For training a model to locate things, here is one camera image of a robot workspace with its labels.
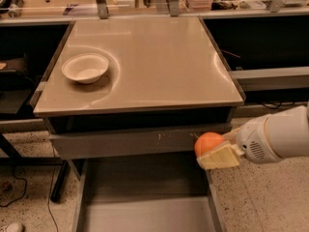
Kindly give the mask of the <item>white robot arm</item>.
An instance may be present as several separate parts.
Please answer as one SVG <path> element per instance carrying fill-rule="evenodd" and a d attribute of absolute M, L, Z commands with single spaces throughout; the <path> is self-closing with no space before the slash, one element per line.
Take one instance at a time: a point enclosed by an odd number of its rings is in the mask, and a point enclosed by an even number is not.
<path fill-rule="evenodd" d="M 205 132 L 194 145 L 196 159 L 206 170 L 237 167 L 242 158 L 275 163 L 309 156 L 308 106 L 254 118 L 223 135 Z"/>

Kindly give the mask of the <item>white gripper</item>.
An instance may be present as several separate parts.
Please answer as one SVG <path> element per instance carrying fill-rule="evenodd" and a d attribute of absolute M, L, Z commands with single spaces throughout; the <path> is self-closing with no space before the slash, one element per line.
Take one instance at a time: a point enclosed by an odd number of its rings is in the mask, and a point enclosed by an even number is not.
<path fill-rule="evenodd" d="M 265 115 L 252 119 L 239 129 L 223 134 L 226 140 L 236 139 L 239 147 L 224 141 L 210 150 L 196 149 L 199 165 L 206 170 L 236 167 L 243 155 L 258 164 L 280 161 L 281 158 L 272 149 L 267 136 L 268 118 L 269 115 Z"/>

